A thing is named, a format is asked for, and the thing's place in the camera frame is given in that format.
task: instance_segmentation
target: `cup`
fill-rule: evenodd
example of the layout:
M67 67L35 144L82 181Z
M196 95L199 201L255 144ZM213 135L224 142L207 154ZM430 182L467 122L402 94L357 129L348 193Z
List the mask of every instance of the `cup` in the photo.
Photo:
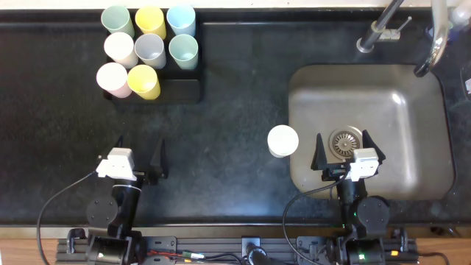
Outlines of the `cup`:
M167 36L163 12L158 7L148 6L139 9L135 14L135 23L144 34L153 33L163 40Z
M123 6L112 6L103 10L102 24L110 33L124 32L134 38L130 11Z
M284 158L296 151L300 142L296 131L290 126L278 125L273 127L268 134L268 148L276 158Z
M132 91L127 85L127 72L119 63L107 63L96 73L96 82L100 88L105 89L118 98L129 96Z
M134 41L124 32L109 35L103 47L111 59L125 68L132 68L138 64L138 56L134 53Z
M157 73L150 66L139 65L131 69L127 77L127 84L143 99L156 99L160 95Z
M162 69L166 62L163 40L156 34L144 34L135 42L135 53L148 66Z
M181 34L172 38L169 52L181 69L192 70L198 65L198 43L190 35Z
M175 35L187 34L194 36L196 31L196 14L193 7L171 7L167 12L167 21Z

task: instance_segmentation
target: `sink drain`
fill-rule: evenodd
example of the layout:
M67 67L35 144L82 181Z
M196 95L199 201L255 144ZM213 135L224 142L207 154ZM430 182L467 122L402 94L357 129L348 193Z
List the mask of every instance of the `sink drain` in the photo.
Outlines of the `sink drain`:
M346 126L334 130L329 139L330 151L340 158L351 158L353 150L361 148L361 132L359 129Z

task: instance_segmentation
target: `sink basin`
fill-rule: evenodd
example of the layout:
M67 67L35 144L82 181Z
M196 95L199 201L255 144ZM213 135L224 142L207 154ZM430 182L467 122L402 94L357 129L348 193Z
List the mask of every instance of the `sink basin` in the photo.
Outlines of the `sink basin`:
M365 181L370 196L439 199L454 170L442 88L413 66L306 66L289 83L289 125L300 138L291 155L291 178L302 192L328 183L311 170L316 134L327 160L340 162L361 148L367 130L386 155L379 174ZM329 191L314 194L328 198Z

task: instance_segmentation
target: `wooden floor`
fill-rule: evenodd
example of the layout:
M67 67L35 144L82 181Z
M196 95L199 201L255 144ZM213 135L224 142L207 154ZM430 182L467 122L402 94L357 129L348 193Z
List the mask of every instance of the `wooden floor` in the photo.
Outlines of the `wooden floor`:
M442 252L452 265L471 265L471 238L417 239L420 252ZM50 264L54 263L57 240L44 239L43 248ZM34 239L0 239L0 265L43 264ZM440 257L420 258L421 264L444 265Z

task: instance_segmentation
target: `chrome faucet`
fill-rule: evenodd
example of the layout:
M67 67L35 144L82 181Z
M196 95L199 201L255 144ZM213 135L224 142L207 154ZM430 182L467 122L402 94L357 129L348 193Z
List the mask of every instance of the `chrome faucet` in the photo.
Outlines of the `chrome faucet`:
M386 31L386 24L404 0L392 0L391 4L384 10L377 21L373 21L371 27L364 37L357 41L357 48L360 52L368 53L375 47L375 42L380 39ZM431 0L433 16L433 41L428 56L422 64L418 64L414 69L416 77L425 76L433 68L445 51L448 40L448 12L446 0Z

